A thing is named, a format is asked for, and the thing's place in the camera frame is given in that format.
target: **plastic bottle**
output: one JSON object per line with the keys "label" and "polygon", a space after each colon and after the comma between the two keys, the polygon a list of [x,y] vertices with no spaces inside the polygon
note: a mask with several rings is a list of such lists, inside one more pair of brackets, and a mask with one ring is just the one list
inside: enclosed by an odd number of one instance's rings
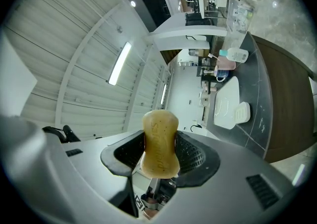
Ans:
{"label": "plastic bottle", "polygon": [[226,56],[228,60],[244,63],[249,56],[249,52],[239,48],[230,48],[226,50],[219,51],[220,56]]}

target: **dark countertop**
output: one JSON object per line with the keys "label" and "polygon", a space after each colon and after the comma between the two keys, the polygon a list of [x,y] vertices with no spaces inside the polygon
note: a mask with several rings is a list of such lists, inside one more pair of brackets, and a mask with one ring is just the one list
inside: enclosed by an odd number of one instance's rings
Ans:
{"label": "dark countertop", "polygon": [[271,135],[273,120],[270,82],[262,54],[249,32],[240,48],[249,52],[249,58],[245,63],[237,63],[236,69],[231,71],[229,77],[236,76],[238,78],[240,102],[250,104],[251,118],[246,123],[235,125],[231,130],[214,125],[215,94],[210,98],[207,130],[220,140],[248,148],[264,158]]}

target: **cable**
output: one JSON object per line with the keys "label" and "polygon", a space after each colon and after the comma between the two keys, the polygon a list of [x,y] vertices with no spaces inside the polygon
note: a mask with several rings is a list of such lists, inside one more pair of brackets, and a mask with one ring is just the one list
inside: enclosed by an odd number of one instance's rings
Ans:
{"label": "cable", "polygon": [[202,126],[201,126],[200,124],[192,125],[192,126],[190,127],[190,131],[191,131],[191,132],[193,132],[193,131],[192,131],[193,126],[194,126],[194,127],[197,127],[197,128],[202,128]]}

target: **white ceiling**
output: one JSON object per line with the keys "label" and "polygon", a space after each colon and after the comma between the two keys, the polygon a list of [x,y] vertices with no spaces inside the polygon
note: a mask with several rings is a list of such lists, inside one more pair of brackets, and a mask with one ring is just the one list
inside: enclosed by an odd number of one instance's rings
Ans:
{"label": "white ceiling", "polygon": [[[38,80],[22,116],[41,127],[68,124],[82,140],[105,137],[125,125],[140,129],[144,113],[158,105],[160,79],[168,75],[160,53],[143,41],[148,31],[126,0],[23,0],[4,30]],[[117,85],[109,85],[127,41],[132,50]]]}

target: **sink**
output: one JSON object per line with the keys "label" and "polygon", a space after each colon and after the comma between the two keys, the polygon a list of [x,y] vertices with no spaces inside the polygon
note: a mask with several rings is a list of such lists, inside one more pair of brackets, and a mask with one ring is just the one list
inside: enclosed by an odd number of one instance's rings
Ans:
{"label": "sink", "polygon": [[213,123],[217,126],[232,129],[236,123],[234,110],[240,103],[239,81],[232,77],[216,94]]}

